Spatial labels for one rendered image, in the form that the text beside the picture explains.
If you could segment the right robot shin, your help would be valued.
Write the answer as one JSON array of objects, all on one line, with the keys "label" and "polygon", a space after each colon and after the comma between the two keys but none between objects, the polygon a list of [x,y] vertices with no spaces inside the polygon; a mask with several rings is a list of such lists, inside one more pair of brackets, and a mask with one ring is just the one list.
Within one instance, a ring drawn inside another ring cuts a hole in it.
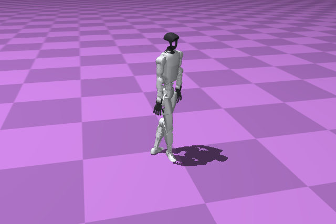
[{"label": "right robot shin", "polygon": [[173,144],[173,133],[171,130],[169,130],[168,132],[165,129],[165,125],[163,126],[164,129],[164,139],[167,145],[167,152],[170,153],[172,152],[172,144]]}]

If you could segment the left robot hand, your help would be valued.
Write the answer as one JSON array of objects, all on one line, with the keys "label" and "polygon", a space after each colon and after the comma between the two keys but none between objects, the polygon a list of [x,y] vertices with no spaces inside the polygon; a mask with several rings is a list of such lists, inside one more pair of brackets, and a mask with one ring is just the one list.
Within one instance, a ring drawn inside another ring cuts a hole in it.
[{"label": "left robot hand", "polygon": [[180,89],[176,89],[176,91],[175,92],[177,92],[177,103],[179,102],[179,99],[181,100],[182,99],[182,95],[181,95],[181,88],[182,88],[182,86],[180,86]]}]

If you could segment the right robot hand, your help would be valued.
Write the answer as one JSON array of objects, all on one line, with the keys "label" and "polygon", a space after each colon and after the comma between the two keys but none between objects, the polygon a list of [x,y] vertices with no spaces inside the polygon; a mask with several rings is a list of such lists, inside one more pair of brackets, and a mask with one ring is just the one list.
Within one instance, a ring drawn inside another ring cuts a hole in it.
[{"label": "right robot hand", "polygon": [[[162,110],[162,112],[164,113],[164,111],[163,111],[163,109],[162,109],[162,106],[161,106],[162,101],[163,101],[163,99],[161,99],[161,103],[158,103],[158,102],[156,101],[156,105],[155,105],[155,107],[154,107],[154,111],[153,111],[153,113],[157,114],[157,112],[158,112],[158,115],[159,115],[159,112],[160,112],[160,115],[161,115],[161,110]],[[155,110],[156,110],[156,111],[155,111]]]}]

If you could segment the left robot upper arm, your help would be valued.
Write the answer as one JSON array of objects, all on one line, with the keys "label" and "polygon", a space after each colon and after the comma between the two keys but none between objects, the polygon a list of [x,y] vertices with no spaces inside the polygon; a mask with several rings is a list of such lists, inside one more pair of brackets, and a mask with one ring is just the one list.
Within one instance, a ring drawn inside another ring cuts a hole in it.
[{"label": "left robot upper arm", "polygon": [[180,53],[180,65],[179,65],[179,69],[178,69],[178,75],[181,75],[183,73],[183,68],[181,68],[181,64],[182,64],[182,57],[183,57],[183,52],[177,50]]}]

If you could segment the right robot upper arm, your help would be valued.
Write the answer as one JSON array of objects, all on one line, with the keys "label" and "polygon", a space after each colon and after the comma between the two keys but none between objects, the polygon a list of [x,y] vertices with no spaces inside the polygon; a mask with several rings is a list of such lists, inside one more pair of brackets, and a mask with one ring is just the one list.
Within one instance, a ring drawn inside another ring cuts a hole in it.
[{"label": "right robot upper arm", "polygon": [[162,84],[164,84],[165,81],[166,81],[165,78],[162,77],[162,74],[164,72],[165,63],[166,63],[166,56],[161,55],[161,56],[157,57],[157,59],[156,59],[156,68],[157,68],[156,69],[156,80],[158,78],[161,78],[162,79]]}]

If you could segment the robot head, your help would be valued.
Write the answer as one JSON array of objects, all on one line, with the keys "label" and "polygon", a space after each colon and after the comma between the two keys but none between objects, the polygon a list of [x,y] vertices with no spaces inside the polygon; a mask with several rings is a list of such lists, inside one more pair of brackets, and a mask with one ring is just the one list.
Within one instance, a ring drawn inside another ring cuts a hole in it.
[{"label": "robot head", "polygon": [[[171,52],[167,52],[169,54],[174,54],[175,51],[173,51],[174,49],[176,49],[177,47],[177,40],[179,39],[179,36],[175,33],[167,33],[164,35],[164,40],[167,40],[170,43],[170,46],[167,47],[166,51],[164,51],[165,53],[167,51],[171,51]],[[175,46],[172,46],[172,42],[175,41]]]}]

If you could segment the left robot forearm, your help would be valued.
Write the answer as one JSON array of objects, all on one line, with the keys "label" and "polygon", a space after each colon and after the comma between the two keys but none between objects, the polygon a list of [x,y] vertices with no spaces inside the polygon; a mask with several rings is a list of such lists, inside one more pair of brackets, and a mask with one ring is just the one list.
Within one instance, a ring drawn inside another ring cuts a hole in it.
[{"label": "left robot forearm", "polygon": [[176,79],[176,89],[180,89],[180,86],[182,85],[182,74],[181,75],[177,75],[177,79]]}]

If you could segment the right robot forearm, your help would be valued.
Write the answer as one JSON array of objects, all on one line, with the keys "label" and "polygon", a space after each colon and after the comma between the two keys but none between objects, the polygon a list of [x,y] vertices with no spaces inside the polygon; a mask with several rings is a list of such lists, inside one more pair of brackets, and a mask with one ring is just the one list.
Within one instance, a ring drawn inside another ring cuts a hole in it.
[{"label": "right robot forearm", "polygon": [[162,85],[162,79],[158,78],[156,81],[156,88],[157,88],[157,102],[161,103],[161,99],[163,98],[164,94],[163,94],[163,88],[164,86]]}]

